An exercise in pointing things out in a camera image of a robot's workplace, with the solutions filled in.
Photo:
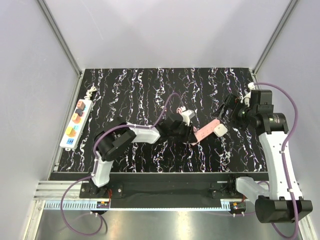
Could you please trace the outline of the white square plug adapter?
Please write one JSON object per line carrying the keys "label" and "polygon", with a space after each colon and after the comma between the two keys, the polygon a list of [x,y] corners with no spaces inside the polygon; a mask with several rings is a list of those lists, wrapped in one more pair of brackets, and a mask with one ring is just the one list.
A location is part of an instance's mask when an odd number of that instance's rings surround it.
{"label": "white square plug adapter", "polygon": [[220,123],[214,128],[213,132],[218,138],[221,138],[228,132],[228,129],[224,124]]}

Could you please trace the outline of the white power strip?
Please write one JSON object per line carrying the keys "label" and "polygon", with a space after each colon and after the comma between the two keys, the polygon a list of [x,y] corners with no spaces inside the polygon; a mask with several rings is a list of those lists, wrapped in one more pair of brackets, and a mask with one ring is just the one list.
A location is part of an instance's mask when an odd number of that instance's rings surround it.
{"label": "white power strip", "polygon": [[59,146],[61,148],[66,150],[75,150],[77,148],[92,106],[92,100],[78,100],[60,141]]}

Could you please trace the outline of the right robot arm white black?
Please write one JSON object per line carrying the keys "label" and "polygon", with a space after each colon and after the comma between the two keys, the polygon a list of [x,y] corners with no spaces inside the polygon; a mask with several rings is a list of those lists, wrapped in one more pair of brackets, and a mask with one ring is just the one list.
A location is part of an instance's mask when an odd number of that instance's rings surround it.
{"label": "right robot arm white black", "polygon": [[247,99],[230,93],[218,108],[218,118],[230,112],[232,127],[255,130],[267,165],[269,189],[252,177],[232,177],[227,185],[232,198],[245,196],[254,204],[255,215],[261,223],[294,223],[313,210],[310,200],[303,197],[297,183],[289,150],[292,132],[283,113],[275,113],[271,90],[251,90]]}

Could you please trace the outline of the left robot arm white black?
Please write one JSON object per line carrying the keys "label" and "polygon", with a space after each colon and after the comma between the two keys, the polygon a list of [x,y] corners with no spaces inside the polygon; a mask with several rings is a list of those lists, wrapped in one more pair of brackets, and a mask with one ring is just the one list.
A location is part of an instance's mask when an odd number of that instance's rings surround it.
{"label": "left robot arm white black", "polygon": [[103,198],[108,193],[113,162],[133,143],[152,145],[169,138],[176,138],[184,144],[196,143],[198,140],[191,121],[194,116],[193,110],[172,113],[155,126],[136,125],[118,117],[110,128],[101,131],[94,139],[95,167],[91,174],[93,184],[90,192],[97,198]]}

